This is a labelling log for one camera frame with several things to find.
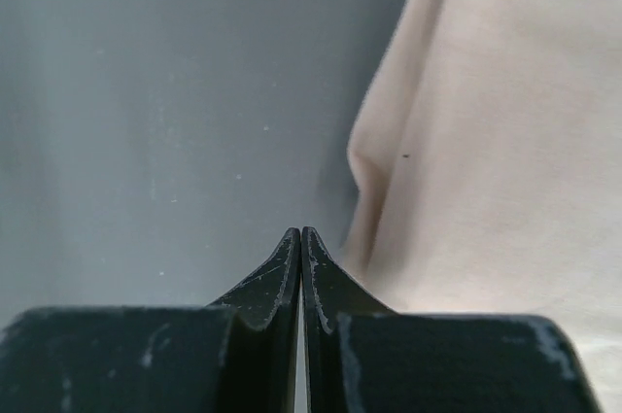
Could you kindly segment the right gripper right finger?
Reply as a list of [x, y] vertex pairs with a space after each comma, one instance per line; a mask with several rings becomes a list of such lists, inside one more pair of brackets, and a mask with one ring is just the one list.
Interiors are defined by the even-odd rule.
[[526, 315], [400, 314], [301, 233], [312, 412], [596, 412], [564, 333]]

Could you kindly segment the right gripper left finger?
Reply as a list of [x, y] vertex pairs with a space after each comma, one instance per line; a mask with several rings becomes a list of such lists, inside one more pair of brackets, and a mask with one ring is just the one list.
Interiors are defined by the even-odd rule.
[[5, 412], [290, 412], [301, 237], [205, 306], [39, 307], [1, 334]]

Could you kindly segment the beige t shirt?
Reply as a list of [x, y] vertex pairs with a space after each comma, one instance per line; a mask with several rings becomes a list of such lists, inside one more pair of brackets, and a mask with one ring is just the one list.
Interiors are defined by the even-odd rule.
[[407, 0], [348, 161], [371, 293], [547, 317], [620, 410], [621, 0]]

